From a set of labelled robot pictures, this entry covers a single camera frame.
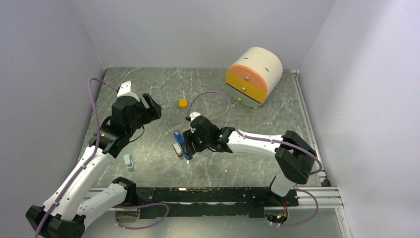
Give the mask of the orange cube block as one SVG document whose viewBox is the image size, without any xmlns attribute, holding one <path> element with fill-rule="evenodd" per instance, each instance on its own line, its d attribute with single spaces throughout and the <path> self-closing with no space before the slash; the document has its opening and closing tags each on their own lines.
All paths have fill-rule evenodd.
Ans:
<svg viewBox="0 0 420 238">
<path fill-rule="evenodd" d="M 180 99 L 180 100 L 178 101 L 178 107 L 179 107 L 180 109 L 185 109 L 185 108 L 188 108 L 188 105 L 189 105 L 189 103 L 188 103 L 188 101 L 187 101 L 187 100 L 185 100 L 185 99 Z"/>
</svg>

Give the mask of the beige small stapler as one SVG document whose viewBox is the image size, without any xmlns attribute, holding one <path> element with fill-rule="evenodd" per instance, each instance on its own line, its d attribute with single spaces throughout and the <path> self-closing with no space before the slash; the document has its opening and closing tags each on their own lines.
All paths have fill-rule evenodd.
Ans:
<svg viewBox="0 0 420 238">
<path fill-rule="evenodd" d="M 174 151 L 175 151 L 175 153 L 176 153 L 177 157 L 182 157 L 182 156 L 183 156 L 183 152 L 182 152 L 182 149 L 181 149 L 181 147 L 179 146 L 179 144 L 174 143 L 174 144 L 172 145 L 172 147 L 173 147 L 173 149 L 174 149 Z"/>
</svg>

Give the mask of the light blue small stapler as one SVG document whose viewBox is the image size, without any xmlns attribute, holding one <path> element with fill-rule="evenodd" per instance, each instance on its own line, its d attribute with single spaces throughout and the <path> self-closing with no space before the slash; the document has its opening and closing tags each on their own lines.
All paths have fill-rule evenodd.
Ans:
<svg viewBox="0 0 420 238">
<path fill-rule="evenodd" d="M 124 159 L 124 163 L 127 166 L 127 168 L 132 169 L 134 167 L 133 161 L 132 161 L 132 158 L 131 158 L 131 155 L 130 154 L 125 154 L 123 156 L 123 159 Z"/>
</svg>

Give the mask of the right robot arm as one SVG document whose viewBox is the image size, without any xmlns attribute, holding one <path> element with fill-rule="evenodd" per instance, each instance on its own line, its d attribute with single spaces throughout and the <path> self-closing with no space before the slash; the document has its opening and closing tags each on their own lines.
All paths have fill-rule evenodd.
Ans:
<svg viewBox="0 0 420 238">
<path fill-rule="evenodd" d="M 209 149 L 215 153 L 248 153 L 276 160 L 280 174 L 274 177 L 267 192 L 272 205 L 280 205 L 296 185 L 306 184 L 314 164 L 320 163 L 315 150 L 294 131 L 262 135 L 234 127 L 219 128 L 200 113 L 189 118 L 189 129 L 182 132 L 181 143 L 188 157 Z"/>
</svg>

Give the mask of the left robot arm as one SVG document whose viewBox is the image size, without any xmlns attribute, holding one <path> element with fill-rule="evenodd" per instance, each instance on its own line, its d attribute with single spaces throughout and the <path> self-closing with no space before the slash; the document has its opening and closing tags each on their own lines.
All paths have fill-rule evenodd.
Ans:
<svg viewBox="0 0 420 238">
<path fill-rule="evenodd" d="M 134 133 L 161 118 L 161 105 L 148 93 L 142 96 L 118 96 L 110 116 L 97 124 L 82 158 L 65 182 L 43 205 L 28 209 L 25 216 L 36 238 L 80 238 L 87 226 L 108 209 L 140 204 L 136 184 L 123 177 L 114 179 L 105 191 L 87 201 L 84 198 Z"/>
</svg>

